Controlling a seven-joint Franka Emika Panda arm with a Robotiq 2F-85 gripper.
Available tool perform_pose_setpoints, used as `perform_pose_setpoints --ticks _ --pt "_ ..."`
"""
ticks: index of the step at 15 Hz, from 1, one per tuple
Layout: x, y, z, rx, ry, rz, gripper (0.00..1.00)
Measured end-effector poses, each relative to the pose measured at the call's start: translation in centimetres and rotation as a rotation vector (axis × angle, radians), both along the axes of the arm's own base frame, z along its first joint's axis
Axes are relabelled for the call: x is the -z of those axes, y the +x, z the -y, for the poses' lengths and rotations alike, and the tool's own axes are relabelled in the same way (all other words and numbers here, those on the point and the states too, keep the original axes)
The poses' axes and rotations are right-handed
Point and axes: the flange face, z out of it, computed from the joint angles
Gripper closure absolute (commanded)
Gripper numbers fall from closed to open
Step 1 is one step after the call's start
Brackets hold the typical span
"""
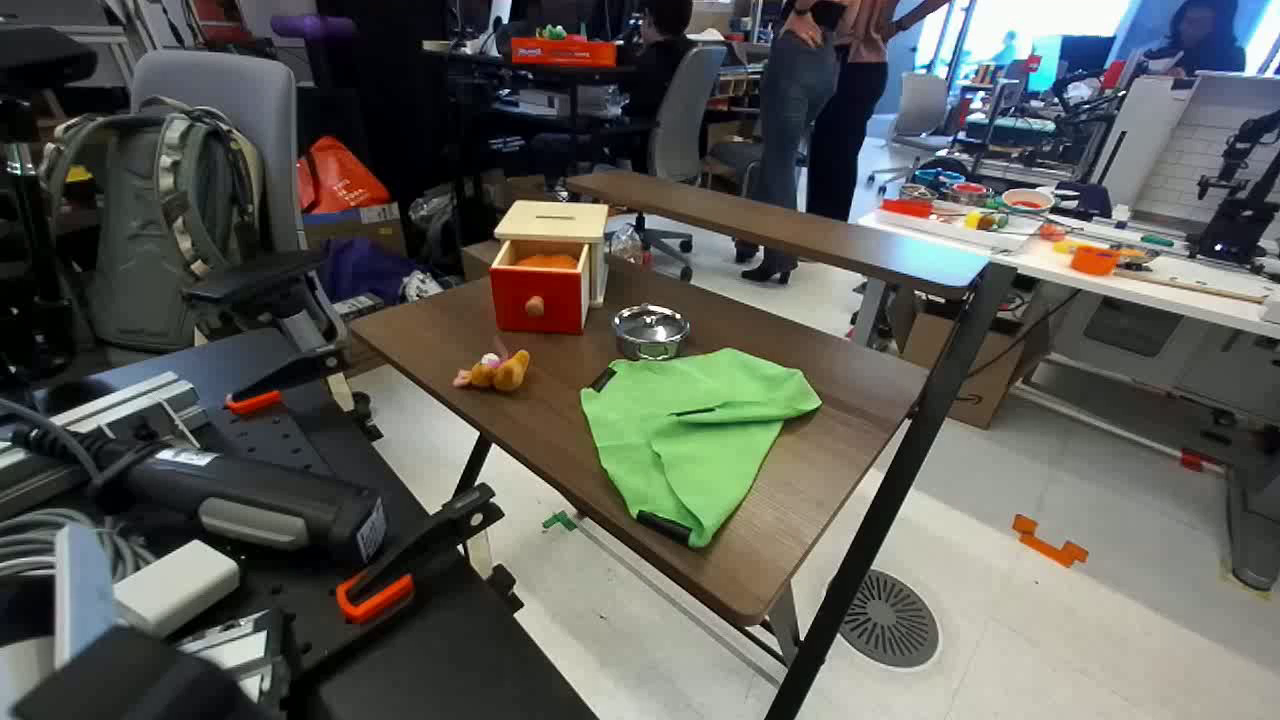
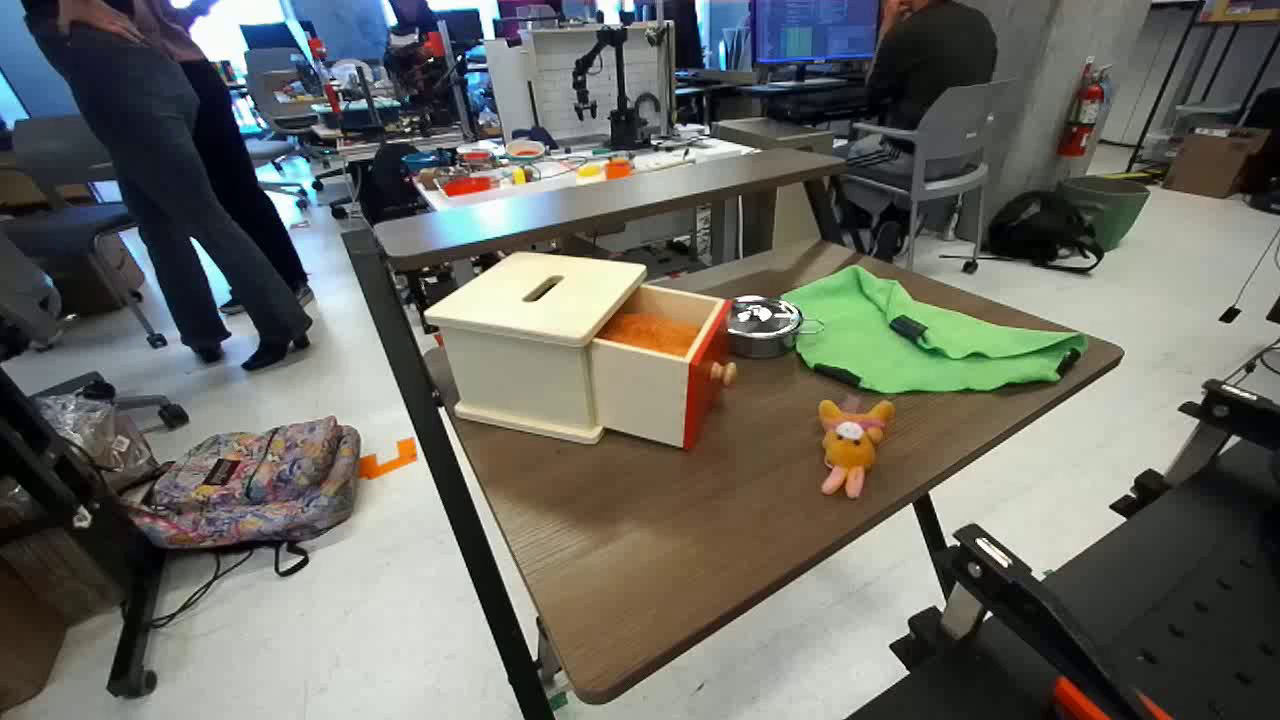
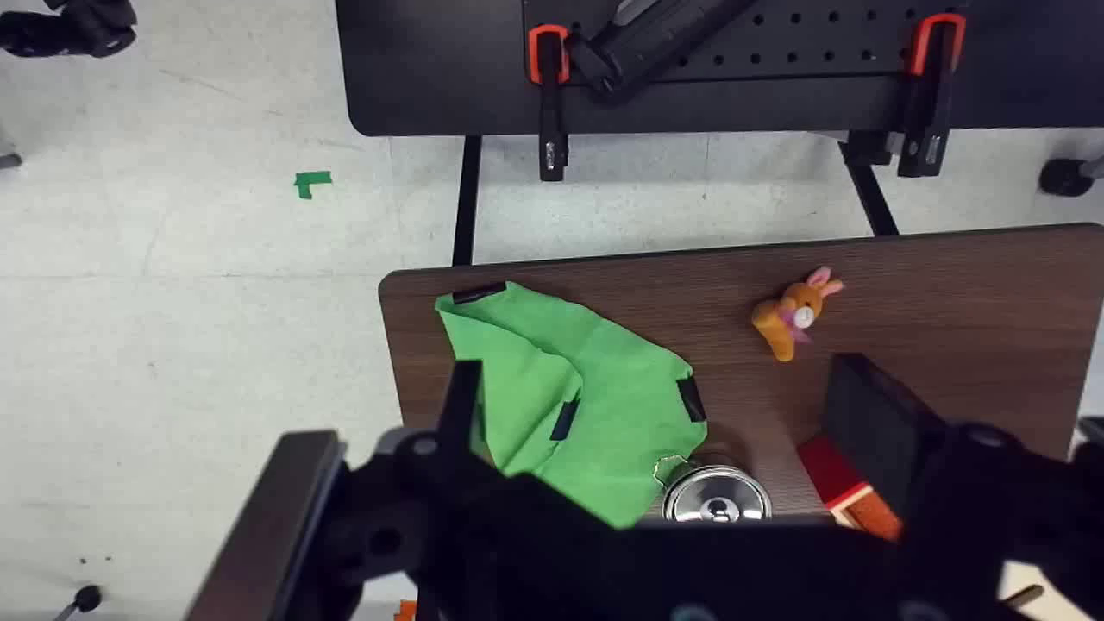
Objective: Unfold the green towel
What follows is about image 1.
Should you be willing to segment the small black robot arm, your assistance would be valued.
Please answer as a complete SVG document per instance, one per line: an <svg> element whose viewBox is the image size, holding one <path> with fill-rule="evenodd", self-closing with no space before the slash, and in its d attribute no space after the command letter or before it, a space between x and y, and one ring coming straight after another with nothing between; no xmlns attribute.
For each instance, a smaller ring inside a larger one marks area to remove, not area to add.
<svg viewBox="0 0 1280 720"><path fill-rule="evenodd" d="M1277 131L1280 113L1244 122L1219 152L1219 173L1195 182L1195 196L1223 188L1219 209L1191 241L1195 255L1227 266L1250 266L1258 255L1258 237L1277 222L1270 188L1280 185L1280 155L1257 182L1239 182L1239 169Z"/></svg>

